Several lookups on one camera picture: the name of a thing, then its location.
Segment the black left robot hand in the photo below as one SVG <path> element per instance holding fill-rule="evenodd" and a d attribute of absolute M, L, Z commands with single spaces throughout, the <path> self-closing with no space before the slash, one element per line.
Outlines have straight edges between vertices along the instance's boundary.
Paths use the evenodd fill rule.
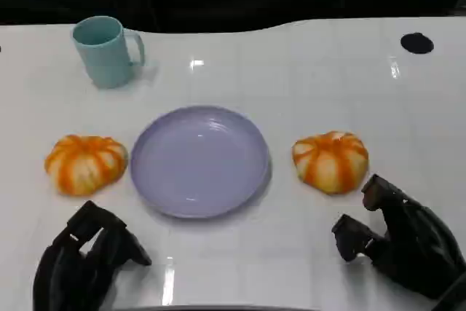
<path fill-rule="evenodd" d="M 127 261 L 151 259 L 126 223 L 88 200 L 44 251 L 33 281 L 34 310 L 99 310 Z"/>

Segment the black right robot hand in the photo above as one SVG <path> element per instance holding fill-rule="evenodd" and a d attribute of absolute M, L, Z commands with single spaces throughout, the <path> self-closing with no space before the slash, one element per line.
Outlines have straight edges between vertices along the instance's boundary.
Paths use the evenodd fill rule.
<path fill-rule="evenodd" d="M 465 259 L 457 240 L 428 207 L 394 184 L 372 175 L 362 188 L 366 210 L 383 213 L 387 231 L 378 235 L 342 215 L 332 232 L 343 260 L 367 256 L 383 275 L 430 299 L 442 310 L 465 300 Z"/>

